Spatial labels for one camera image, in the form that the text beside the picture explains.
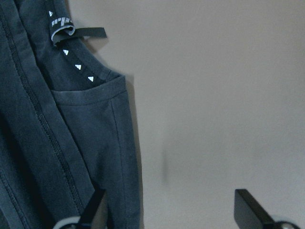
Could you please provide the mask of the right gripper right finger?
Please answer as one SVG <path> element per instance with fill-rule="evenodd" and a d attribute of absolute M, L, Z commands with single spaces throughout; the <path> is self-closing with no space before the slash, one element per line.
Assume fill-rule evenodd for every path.
<path fill-rule="evenodd" d="M 240 229 L 276 229 L 276 222 L 247 189 L 234 191 L 234 220 Z"/>

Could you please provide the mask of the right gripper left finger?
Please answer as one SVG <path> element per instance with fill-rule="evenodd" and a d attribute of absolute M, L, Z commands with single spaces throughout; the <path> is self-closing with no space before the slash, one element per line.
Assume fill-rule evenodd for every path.
<path fill-rule="evenodd" d="M 98 211 L 98 207 L 102 202 L 104 194 L 104 189 L 95 190 L 90 201 L 81 214 L 78 223 L 76 224 L 77 229 L 90 229 L 92 227 L 93 219 Z"/>

